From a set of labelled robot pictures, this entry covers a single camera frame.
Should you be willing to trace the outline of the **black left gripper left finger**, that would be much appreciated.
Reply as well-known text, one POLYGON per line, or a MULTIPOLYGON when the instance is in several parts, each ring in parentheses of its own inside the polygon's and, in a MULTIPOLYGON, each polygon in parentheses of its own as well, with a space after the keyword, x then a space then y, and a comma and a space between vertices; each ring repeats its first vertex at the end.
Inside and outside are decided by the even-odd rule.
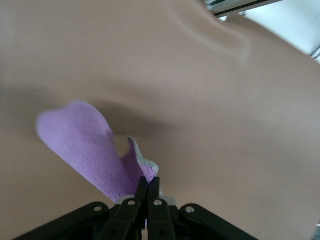
POLYGON ((148 182, 145 177, 139 179, 134 196, 126 196, 121 204, 112 208, 111 217, 101 235, 101 240, 141 240, 146 223, 146 199, 148 182))

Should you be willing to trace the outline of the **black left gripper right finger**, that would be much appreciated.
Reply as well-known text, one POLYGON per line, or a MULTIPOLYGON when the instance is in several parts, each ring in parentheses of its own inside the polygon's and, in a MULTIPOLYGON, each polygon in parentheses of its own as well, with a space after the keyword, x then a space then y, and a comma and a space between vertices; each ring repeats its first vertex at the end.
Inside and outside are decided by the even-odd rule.
POLYGON ((149 240, 175 240, 176 234, 168 203, 160 198, 160 178, 149 184, 147 194, 147 229, 149 240))

